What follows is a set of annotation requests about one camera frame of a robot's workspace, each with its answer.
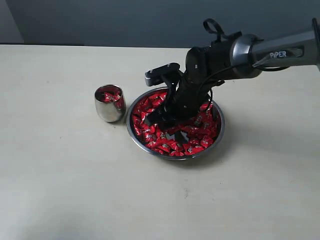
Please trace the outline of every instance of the stainless steel cup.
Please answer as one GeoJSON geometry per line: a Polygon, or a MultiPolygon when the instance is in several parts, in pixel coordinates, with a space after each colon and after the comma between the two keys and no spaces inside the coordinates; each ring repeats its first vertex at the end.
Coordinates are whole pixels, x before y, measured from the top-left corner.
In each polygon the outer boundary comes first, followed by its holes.
{"type": "Polygon", "coordinates": [[[126,113],[126,102],[122,89],[116,85],[99,87],[95,93],[95,109],[99,117],[105,122],[112,123],[120,120],[126,113]],[[104,92],[115,94],[120,92],[120,98],[113,102],[103,102],[104,92]]]}

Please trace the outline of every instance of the white table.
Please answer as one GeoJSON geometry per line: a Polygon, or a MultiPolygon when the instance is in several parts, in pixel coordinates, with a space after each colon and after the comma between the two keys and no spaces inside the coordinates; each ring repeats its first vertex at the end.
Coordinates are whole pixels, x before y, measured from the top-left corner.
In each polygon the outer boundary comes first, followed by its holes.
{"type": "Polygon", "coordinates": [[[0,46],[1,240],[320,238],[320,72],[315,66],[214,90],[222,142],[189,161],[158,159],[94,91],[184,66],[187,49],[0,46]]]}

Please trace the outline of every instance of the metal bowl rim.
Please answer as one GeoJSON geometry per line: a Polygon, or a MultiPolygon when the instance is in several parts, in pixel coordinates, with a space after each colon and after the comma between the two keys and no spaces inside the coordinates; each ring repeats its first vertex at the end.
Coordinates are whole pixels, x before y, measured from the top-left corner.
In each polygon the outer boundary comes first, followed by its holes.
{"type": "Polygon", "coordinates": [[[154,89],[151,89],[145,93],[143,93],[142,95],[140,95],[129,107],[128,112],[127,112],[127,116],[126,116],[126,128],[128,130],[128,133],[130,135],[130,137],[132,138],[132,140],[135,142],[135,144],[137,144],[141,149],[143,149],[144,151],[146,151],[149,154],[152,154],[154,156],[157,157],[161,157],[167,160],[173,160],[173,161],[181,161],[181,160],[187,160],[187,159],[194,159],[197,158],[199,156],[202,156],[203,154],[206,154],[208,151],[212,150],[214,147],[217,146],[217,144],[221,141],[224,133],[225,133],[225,117],[224,114],[222,113],[220,107],[218,106],[218,104],[215,101],[212,101],[212,104],[214,105],[214,107],[217,109],[217,111],[219,112],[220,118],[221,118],[221,129],[220,129],[220,133],[218,135],[218,137],[216,138],[215,142],[209,146],[208,148],[206,148],[205,150],[198,152],[196,154],[193,155],[185,155],[185,156],[167,156],[167,155],[161,155],[160,153],[156,152],[156,151],[152,151],[151,149],[147,148],[146,146],[144,146],[137,138],[135,133],[133,132],[132,129],[132,120],[131,120],[131,113],[132,110],[134,108],[134,106],[139,102],[140,99],[142,99],[143,97],[152,94],[155,91],[159,91],[159,90],[164,90],[164,89],[168,89],[167,87],[157,87],[154,89]]]}

